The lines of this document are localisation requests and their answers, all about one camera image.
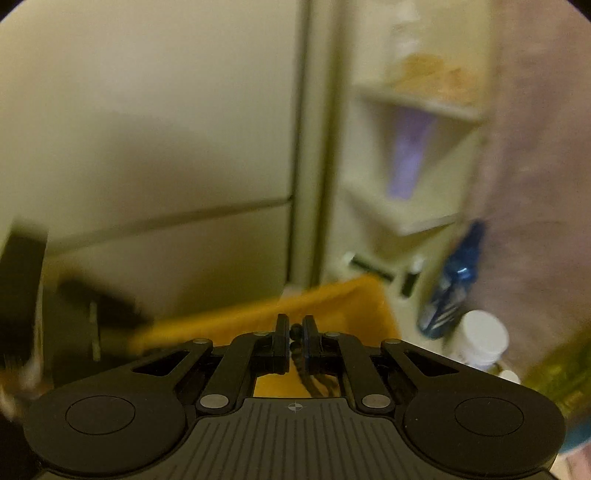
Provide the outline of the orange plastic tray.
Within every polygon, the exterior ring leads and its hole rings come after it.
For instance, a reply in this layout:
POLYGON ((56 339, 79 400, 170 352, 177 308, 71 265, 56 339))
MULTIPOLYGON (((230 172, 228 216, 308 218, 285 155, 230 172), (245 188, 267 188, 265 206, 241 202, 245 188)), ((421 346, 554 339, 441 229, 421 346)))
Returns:
POLYGON ((399 336, 381 282, 372 275, 362 275, 281 299, 158 321, 134 334, 128 348, 133 353, 146 353, 188 341, 228 347, 239 335, 273 331, 280 314, 290 320, 290 370, 283 375, 260 376, 252 394, 270 398, 322 398, 335 397, 341 392, 337 378, 304 372, 303 320, 307 315, 315 318, 321 333, 339 332, 358 338, 372 361, 380 356, 385 340, 399 336))

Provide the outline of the dark green lying tube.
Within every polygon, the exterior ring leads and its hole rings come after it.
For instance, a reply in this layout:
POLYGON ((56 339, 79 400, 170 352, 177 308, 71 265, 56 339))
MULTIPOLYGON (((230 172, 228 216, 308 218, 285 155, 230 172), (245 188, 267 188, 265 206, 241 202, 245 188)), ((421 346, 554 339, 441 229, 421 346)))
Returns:
POLYGON ((342 261, 345 262, 346 267, 359 272, 368 273, 377 276, 382 281, 391 283, 396 278, 394 272, 383 268, 376 262, 370 261, 369 259, 360 256, 355 252, 348 252, 342 257, 342 261))

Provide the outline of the small dark roller bottle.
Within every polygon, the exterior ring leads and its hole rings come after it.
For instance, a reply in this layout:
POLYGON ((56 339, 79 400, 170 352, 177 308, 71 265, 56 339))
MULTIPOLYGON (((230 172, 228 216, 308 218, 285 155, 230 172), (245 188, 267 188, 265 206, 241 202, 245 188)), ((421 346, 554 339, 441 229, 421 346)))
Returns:
POLYGON ((402 298, 409 299, 412 296, 417 281, 423 271, 424 264, 425 258, 423 256, 418 255, 413 259, 406 271, 404 282, 401 288, 402 298))

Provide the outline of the blue spray bottle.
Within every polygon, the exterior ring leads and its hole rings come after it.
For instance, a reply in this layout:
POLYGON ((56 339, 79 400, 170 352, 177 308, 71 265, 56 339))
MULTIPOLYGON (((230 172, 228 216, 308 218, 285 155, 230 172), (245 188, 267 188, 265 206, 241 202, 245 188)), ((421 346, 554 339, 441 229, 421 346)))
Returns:
POLYGON ((444 337, 478 278, 481 244, 486 225, 474 221, 444 263, 431 298, 418 319, 420 332, 431 339, 444 337))

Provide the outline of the white cream jar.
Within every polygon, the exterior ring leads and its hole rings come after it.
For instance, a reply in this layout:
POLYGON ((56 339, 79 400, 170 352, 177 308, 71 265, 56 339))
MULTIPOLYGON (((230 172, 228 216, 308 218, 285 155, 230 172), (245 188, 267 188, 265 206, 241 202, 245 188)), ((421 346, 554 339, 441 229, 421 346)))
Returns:
POLYGON ((472 368, 489 371, 509 347, 505 325, 483 310, 467 312, 453 331, 445 349, 446 356, 472 368))

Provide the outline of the small green white jar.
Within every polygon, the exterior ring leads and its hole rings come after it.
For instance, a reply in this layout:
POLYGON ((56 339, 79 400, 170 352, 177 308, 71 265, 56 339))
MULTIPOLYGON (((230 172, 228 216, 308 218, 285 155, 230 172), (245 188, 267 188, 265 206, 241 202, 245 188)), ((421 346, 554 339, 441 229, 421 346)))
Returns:
POLYGON ((521 383, 521 379, 520 377, 512 370, 508 370, 508 369, 504 369, 501 370, 497 376, 499 378, 502 378, 504 380, 516 383, 516 384, 520 384, 521 383))

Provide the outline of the mauve hanging towel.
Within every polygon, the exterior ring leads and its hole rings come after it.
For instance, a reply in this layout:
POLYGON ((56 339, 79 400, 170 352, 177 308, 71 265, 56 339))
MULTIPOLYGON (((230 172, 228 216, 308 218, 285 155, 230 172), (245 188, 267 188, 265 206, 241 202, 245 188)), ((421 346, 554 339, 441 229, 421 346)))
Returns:
POLYGON ((494 98, 468 203, 485 220, 469 303, 525 372, 590 327, 590 25, 566 1, 497 1, 494 98))

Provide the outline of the green spray bottle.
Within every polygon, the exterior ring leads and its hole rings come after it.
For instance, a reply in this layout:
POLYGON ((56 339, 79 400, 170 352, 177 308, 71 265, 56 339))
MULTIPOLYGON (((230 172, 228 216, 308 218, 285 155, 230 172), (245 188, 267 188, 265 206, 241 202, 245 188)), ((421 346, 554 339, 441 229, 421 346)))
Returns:
POLYGON ((533 366, 523 384, 550 400, 563 416, 574 421, 590 414, 590 327, 533 366))

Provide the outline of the lavender tube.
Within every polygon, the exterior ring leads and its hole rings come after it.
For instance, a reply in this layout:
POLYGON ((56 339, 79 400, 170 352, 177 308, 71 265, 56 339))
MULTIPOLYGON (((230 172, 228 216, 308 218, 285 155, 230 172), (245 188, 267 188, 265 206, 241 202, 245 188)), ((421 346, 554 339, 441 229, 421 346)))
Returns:
POLYGON ((394 119, 394 140, 391 147, 391 198, 409 200, 417 186, 429 138, 437 117, 424 110, 398 107, 394 119))

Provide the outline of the cream corner shelf unit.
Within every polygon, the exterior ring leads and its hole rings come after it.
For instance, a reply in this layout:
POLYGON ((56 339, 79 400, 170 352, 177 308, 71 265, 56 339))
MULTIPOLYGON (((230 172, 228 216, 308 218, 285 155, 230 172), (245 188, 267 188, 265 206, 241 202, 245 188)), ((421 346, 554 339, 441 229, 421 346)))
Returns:
POLYGON ((489 1, 349 1, 322 280, 433 276, 454 241, 490 104, 489 1))

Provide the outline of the tan box on top shelf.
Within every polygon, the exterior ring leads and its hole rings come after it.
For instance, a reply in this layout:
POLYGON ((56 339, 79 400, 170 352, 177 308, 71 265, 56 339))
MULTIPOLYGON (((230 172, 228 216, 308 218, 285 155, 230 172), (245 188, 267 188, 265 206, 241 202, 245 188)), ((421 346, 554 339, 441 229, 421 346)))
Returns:
POLYGON ((478 77, 437 55, 412 54, 402 66, 403 75, 394 83, 399 92, 459 105, 473 105, 478 100, 478 77))

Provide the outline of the white bottle on top shelf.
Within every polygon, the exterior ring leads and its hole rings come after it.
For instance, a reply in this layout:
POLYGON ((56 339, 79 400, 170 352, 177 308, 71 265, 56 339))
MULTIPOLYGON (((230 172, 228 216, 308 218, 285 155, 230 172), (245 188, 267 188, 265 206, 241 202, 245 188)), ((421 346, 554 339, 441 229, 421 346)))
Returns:
POLYGON ((421 45, 422 19, 415 1, 398 1, 392 9, 389 42, 392 59, 404 60, 421 45))

